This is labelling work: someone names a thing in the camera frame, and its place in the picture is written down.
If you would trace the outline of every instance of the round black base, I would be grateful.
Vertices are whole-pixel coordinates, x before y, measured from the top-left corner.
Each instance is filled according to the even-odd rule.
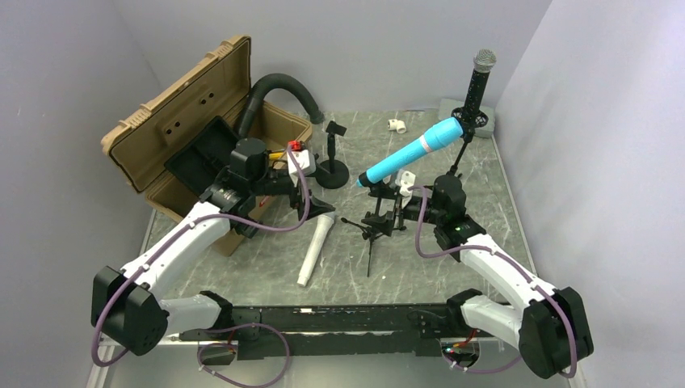
[[[332,174],[328,172],[330,171],[330,159],[324,160],[319,164],[323,168],[317,171],[317,183],[323,188],[341,188],[350,179],[350,171],[345,166],[345,163],[339,160],[333,161],[335,173]]]

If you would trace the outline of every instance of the black hose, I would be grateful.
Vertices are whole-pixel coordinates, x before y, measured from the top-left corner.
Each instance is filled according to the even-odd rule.
[[[274,89],[284,89],[297,97],[309,115],[309,120],[314,124],[320,124],[324,120],[323,112],[319,110],[317,102],[314,101],[307,88],[293,77],[287,74],[273,73],[261,77],[254,83],[250,93],[247,95],[247,103],[243,108],[240,120],[237,125],[237,132],[240,137],[247,137],[247,133],[252,127],[254,116],[262,107],[264,97]]]

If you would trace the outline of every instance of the white pvc fitting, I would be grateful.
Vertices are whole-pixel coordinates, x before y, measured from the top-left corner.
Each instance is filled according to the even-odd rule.
[[[309,278],[312,276],[312,272],[314,272],[314,266],[317,264],[323,242],[326,240],[326,235],[334,222],[335,213],[333,212],[324,213],[317,217],[317,229],[314,231],[312,242],[309,244],[305,261],[302,263],[300,275],[297,278],[298,285],[302,287],[307,286],[307,282],[309,282]]]
[[[402,120],[390,119],[388,120],[388,131],[397,131],[397,133],[405,133],[406,125]]]

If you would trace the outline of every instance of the white band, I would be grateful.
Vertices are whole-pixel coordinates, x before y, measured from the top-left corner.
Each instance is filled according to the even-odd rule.
[[[423,149],[426,150],[427,153],[433,152],[433,150],[431,150],[431,147],[426,142],[426,138],[423,135],[421,135],[421,137],[418,140],[421,142],[421,147],[423,147]]]

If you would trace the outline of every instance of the table surface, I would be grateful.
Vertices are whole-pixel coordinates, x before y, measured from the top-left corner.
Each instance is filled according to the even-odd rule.
[[[382,158],[413,141],[437,122],[436,110],[406,112],[328,112],[326,123],[335,120],[347,127],[338,138],[338,154],[350,169],[347,185],[325,190],[308,179],[313,194],[336,208],[336,222],[321,251],[309,284],[297,285],[297,276],[312,238],[316,222],[306,222],[286,234],[259,232],[246,239],[230,256],[205,250],[176,281],[166,298],[190,297],[211,290],[237,306],[301,306],[388,303],[444,303],[462,290],[480,289],[501,300],[496,290],[471,268],[451,256],[422,259],[414,249],[416,223],[407,221],[406,231],[379,238],[373,245],[371,275],[367,277],[368,242],[360,230],[343,224],[340,217],[359,222],[372,211],[376,200],[368,190],[355,186],[356,177]],[[404,134],[387,130],[388,119],[406,122]],[[310,147],[325,155],[326,134],[314,129]],[[428,154],[407,169],[417,183],[432,184],[453,163],[461,141]],[[467,209],[473,219],[490,233],[495,242],[525,268],[532,269],[523,234],[492,139],[474,138],[460,163],[467,194]],[[284,197],[277,198],[263,217],[266,225],[287,226],[297,215]],[[166,234],[174,223],[157,213],[150,229],[148,248]],[[422,249],[439,251],[432,226],[422,230]]]

